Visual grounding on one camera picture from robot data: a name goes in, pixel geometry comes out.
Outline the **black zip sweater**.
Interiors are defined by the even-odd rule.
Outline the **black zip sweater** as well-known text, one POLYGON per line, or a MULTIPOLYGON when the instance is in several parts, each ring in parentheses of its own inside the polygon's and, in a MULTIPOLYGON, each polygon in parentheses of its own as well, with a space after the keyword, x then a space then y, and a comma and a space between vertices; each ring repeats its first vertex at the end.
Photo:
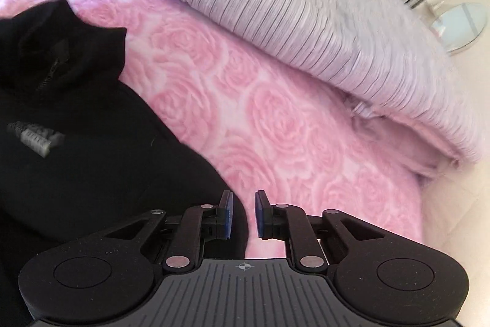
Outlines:
POLYGON ((120 81, 125 28, 82 21, 66 0, 1 21, 1 314, 24 326, 17 288, 38 252, 227 189, 120 81))

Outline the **striped lilac folded duvet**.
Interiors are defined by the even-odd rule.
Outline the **striped lilac folded duvet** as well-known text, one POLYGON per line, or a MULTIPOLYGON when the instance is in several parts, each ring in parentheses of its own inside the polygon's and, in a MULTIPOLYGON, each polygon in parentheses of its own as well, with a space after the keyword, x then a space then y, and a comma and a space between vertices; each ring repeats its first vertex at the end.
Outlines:
POLYGON ((400 0, 180 0, 291 67, 406 124, 454 160, 476 162, 483 134, 436 35, 400 0))

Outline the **round glass side table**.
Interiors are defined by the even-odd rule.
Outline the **round glass side table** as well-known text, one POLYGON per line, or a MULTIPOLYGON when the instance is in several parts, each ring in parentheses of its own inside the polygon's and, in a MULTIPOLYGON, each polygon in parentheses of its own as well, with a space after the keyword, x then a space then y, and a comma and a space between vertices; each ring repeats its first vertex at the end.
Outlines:
POLYGON ((449 54, 471 47, 489 21, 485 6, 476 2, 463 2, 434 15, 429 27, 449 54))

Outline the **pink rose bed blanket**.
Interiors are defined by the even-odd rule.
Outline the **pink rose bed blanket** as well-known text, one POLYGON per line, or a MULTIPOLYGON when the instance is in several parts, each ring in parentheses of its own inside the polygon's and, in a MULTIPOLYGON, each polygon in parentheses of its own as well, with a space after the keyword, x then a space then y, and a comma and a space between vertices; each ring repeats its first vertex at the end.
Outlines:
MULTIPOLYGON (((14 16, 47 0, 1 0, 14 16)), ((286 67, 179 0, 68 0, 82 19, 125 27, 122 81, 206 157, 252 211, 264 190, 310 214, 336 208, 423 238, 416 175, 360 137, 343 95, 286 67)))

